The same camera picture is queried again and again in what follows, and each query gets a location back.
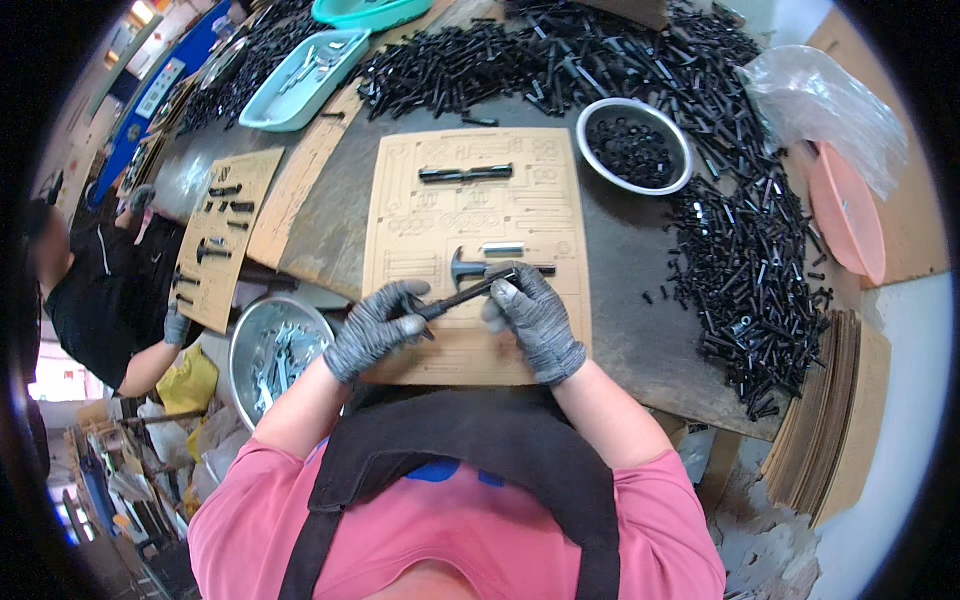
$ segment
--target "bowl of wrenches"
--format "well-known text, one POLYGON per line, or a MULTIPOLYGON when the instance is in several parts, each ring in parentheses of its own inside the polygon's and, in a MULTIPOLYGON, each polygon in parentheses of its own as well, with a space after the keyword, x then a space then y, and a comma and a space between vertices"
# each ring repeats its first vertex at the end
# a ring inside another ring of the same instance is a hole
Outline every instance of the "bowl of wrenches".
POLYGON ((277 293, 247 307, 233 330, 228 367, 233 404, 248 429, 332 343, 324 316, 295 296, 277 293))

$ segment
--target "black apron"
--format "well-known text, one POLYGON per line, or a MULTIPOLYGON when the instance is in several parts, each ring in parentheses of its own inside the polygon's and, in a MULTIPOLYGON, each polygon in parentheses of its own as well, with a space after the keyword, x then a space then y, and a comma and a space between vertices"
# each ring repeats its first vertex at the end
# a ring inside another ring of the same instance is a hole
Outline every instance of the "black apron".
POLYGON ((287 564, 280 600, 308 600, 344 510, 370 500, 437 457, 495 473, 532 493, 580 546, 578 600, 613 600, 620 586, 613 474, 531 389, 437 392, 341 419, 287 564))

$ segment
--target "teal plastic tray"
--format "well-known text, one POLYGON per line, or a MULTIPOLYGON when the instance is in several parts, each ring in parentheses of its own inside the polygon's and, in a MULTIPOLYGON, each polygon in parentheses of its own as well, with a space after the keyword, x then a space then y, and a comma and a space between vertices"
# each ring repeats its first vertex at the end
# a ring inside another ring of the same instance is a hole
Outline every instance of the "teal plastic tray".
POLYGON ((293 52, 270 74, 240 112, 240 125, 268 132, 294 132, 313 118, 317 111, 370 48, 369 29, 331 29, 314 34, 294 48, 293 52), (329 43, 345 43, 347 53, 318 79, 318 70, 308 74, 302 82, 280 94, 287 79, 300 71, 311 46, 316 52, 328 52, 329 43))
POLYGON ((433 0, 316 0, 310 14, 337 29, 379 32, 412 21, 430 10, 433 0))

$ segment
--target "hammer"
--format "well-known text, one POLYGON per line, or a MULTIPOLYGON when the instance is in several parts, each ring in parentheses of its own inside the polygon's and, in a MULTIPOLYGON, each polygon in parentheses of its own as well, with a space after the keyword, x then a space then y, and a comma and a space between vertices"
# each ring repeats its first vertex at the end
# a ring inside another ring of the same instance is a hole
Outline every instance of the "hammer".
MULTIPOLYGON (((460 260, 460 253, 464 249, 458 246, 450 258, 450 276, 453 277, 454 289, 460 289, 460 279, 463 277, 482 277, 490 264, 485 260, 460 260)), ((557 273, 557 265, 533 265, 544 275, 557 273)))
POLYGON ((233 252, 226 251, 226 250, 214 250, 212 248, 208 248, 206 246, 206 238, 204 238, 200 240, 200 246, 197 247, 197 264, 199 265, 201 261, 204 260, 204 256, 207 256, 207 255, 223 256, 226 258, 230 258, 231 256, 233 256, 233 252))
POLYGON ((174 279, 172 285, 176 289, 178 283, 192 283, 194 285, 200 285, 199 279, 194 279, 193 277, 188 277, 180 272, 180 265, 177 265, 177 269, 174 271, 174 279))

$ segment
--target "hand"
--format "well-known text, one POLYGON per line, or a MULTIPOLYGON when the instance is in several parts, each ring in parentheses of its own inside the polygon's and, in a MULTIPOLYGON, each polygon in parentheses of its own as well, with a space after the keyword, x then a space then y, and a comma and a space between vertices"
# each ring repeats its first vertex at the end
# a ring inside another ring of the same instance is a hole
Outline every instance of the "hand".
POLYGON ((130 212, 135 215, 143 214, 147 206, 154 201, 156 189, 149 183, 137 186, 130 195, 130 212))
POLYGON ((426 281, 393 281, 354 306, 340 335, 324 352, 333 376, 348 383, 390 350, 404 342, 416 342, 426 327, 426 319, 420 315, 388 318, 408 294, 421 296, 429 291, 426 281))
POLYGON ((587 347, 573 339, 564 303, 536 268, 510 260, 490 266, 487 274, 511 266, 520 272, 519 289, 495 281, 481 317, 492 333, 509 327, 537 382, 557 385, 583 367, 587 347))
POLYGON ((167 318, 163 320, 163 341, 173 346, 183 346, 191 323, 186 315, 177 310, 177 301, 171 301, 167 306, 167 318))

